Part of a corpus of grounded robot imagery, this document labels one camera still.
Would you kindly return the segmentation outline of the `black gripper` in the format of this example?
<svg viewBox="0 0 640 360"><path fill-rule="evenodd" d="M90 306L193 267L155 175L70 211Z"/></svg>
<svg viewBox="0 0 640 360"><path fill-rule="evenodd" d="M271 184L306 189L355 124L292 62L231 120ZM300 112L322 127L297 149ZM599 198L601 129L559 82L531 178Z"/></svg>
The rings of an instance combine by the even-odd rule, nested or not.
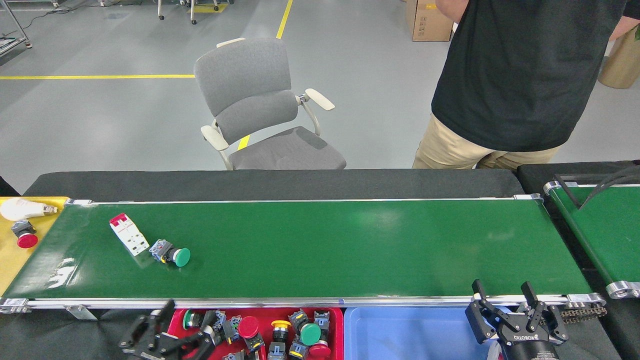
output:
<svg viewBox="0 0 640 360"><path fill-rule="evenodd" d="M566 326L558 307L547 305L538 299L529 281L521 285L528 310L522 333L515 316L509 315L487 301L482 282L475 279L471 284L473 301L467 306L465 315L478 344L499 335L505 360L559 360L554 344L560 345L569 339ZM513 332L503 332L506 326Z"/></svg>
<svg viewBox="0 0 640 360"><path fill-rule="evenodd" d="M208 360L216 348L212 333L197 332L182 339L160 335L162 324L174 309L175 301L171 299L162 309L138 316L125 331L119 347L125 348L125 354L142 360Z"/></svg>

